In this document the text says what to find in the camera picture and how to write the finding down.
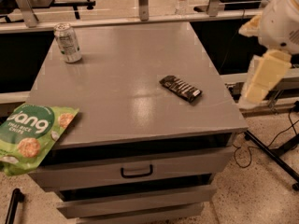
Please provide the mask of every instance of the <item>soda can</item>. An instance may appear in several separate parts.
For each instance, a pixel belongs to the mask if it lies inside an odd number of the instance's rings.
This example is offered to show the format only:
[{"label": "soda can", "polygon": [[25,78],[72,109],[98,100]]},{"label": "soda can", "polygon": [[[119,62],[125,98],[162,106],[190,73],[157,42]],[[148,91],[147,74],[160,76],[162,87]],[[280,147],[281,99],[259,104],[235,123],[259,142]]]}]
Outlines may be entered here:
[{"label": "soda can", "polygon": [[74,63],[82,58],[75,30],[69,23],[55,25],[54,35],[66,63]]}]

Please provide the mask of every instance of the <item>drawer handle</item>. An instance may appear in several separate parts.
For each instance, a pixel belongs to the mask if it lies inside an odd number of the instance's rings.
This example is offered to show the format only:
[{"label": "drawer handle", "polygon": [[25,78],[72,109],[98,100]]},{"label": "drawer handle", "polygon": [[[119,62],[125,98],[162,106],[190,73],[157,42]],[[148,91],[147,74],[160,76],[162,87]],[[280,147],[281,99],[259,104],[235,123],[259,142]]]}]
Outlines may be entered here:
[{"label": "drawer handle", "polygon": [[144,177],[144,176],[149,176],[149,175],[152,175],[153,173],[153,167],[152,165],[149,166],[149,172],[147,174],[142,174],[142,175],[126,175],[124,173],[124,168],[121,168],[121,176],[123,178],[138,178],[138,177]]}]

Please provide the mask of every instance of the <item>can lid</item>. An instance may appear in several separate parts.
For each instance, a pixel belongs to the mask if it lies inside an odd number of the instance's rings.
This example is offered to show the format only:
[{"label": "can lid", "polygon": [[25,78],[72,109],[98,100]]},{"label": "can lid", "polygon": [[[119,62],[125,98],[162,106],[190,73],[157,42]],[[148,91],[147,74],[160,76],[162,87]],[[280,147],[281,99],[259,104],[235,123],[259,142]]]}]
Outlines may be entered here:
[{"label": "can lid", "polygon": [[59,23],[54,26],[54,30],[55,31],[64,31],[64,30],[69,29],[70,27],[71,27],[70,23]]}]

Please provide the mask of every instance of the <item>black handle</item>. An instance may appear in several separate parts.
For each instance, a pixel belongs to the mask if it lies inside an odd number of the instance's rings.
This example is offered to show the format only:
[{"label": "black handle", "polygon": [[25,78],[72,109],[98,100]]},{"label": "black handle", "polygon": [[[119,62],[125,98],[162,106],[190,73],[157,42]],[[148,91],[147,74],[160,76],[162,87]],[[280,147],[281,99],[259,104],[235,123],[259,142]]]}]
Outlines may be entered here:
[{"label": "black handle", "polygon": [[7,212],[6,224],[13,224],[13,221],[16,216],[18,203],[22,203],[24,201],[24,195],[21,193],[19,189],[14,189],[12,192],[10,205]]},{"label": "black handle", "polygon": [[149,175],[152,175],[153,173],[153,167],[152,165],[149,166],[149,172],[146,173],[146,174],[142,174],[142,175],[126,175],[124,173],[124,168],[121,168],[121,176],[123,178],[138,178],[138,177],[144,177],[144,176],[149,176]]}]

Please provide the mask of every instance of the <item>drawer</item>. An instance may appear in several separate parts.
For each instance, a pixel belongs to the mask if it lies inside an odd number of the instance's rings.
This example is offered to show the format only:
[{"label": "drawer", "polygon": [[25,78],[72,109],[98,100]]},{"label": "drawer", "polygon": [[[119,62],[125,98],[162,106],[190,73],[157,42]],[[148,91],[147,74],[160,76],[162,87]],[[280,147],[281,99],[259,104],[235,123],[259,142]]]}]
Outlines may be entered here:
[{"label": "drawer", "polygon": [[174,207],[150,209],[139,212],[129,212],[102,217],[80,218],[78,224],[137,224],[157,220],[168,220],[180,217],[199,216],[204,206],[201,203],[187,204]]},{"label": "drawer", "polygon": [[[208,181],[207,178],[203,178],[206,180],[204,181],[200,179],[200,176],[192,176],[151,181],[147,184],[141,182],[120,188],[122,191],[121,195],[114,195],[114,190],[117,187],[104,190],[103,188],[92,189],[94,196],[97,196],[97,198],[90,198],[91,191],[85,190],[85,200],[59,203],[57,209],[66,218],[74,218],[120,214],[210,201],[216,192],[216,188],[212,185],[180,188],[183,185],[191,185],[194,183],[195,178],[197,178],[196,185]],[[99,197],[101,192],[104,194],[104,197]],[[81,193],[73,194],[72,199],[81,198],[82,195],[84,195],[84,190]]]},{"label": "drawer", "polygon": [[231,147],[40,167],[29,175],[45,191],[84,189],[221,172]]}]

